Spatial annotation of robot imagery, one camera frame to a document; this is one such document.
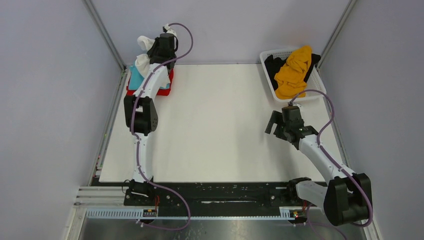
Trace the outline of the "white t shirt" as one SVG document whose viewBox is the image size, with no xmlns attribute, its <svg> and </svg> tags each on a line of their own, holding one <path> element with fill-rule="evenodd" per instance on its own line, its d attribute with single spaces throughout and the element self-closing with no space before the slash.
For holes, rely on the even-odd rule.
<svg viewBox="0 0 424 240">
<path fill-rule="evenodd" d="M 142 53 L 136 57 L 134 66 L 138 70 L 139 74 L 144 78 L 147 77 L 150 70 L 150 57 L 148 56 L 147 52 L 153 47 L 154 43 L 154 39 L 148 38 L 144 35 L 141 35 L 137 38 L 137 44 L 143 51 L 145 51 L 145 53 Z"/>
</svg>

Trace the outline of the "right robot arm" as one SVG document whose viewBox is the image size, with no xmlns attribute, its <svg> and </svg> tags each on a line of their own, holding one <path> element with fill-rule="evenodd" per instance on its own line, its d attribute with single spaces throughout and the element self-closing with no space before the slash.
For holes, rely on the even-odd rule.
<svg viewBox="0 0 424 240">
<path fill-rule="evenodd" d="M 368 226 L 374 216 L 371 180 L 335 160 L 321 141 L 320 133 L 305 125 L 298 106 L 288 105 L 274 110 L 265 129 L 266 134 L 292 144 L 306 156 L 322 175 L 326 186 L 308 177 L 292 179 L 287 186 L 287 201 L 299 206 L 304 201 L 323 210 L 334 226 L 353 224 Z"/>
</svg>

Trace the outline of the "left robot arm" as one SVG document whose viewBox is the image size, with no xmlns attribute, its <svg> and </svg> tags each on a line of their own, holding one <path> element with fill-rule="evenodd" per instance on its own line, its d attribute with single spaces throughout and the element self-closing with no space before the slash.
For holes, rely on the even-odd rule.
<svg viewBox="0 0 424 240">
<path fill-rule="evenodd" d="M 124 97 L 125 122 L 134 140 L 134 173 L 130 181 L 130 194 L 144 206 L 155 200 L 153 179 L 153 138 L 159 117 L 154 99 L 161 88 L 170 86 L 178 49 L 174 33 L 166 32 L 155 39 L 140 36 L 138 44 L 145 53 L 136 57 L 131 68 L 130 82 L 140 79 L 132 86 L 134 93 Z"/>
</svg>

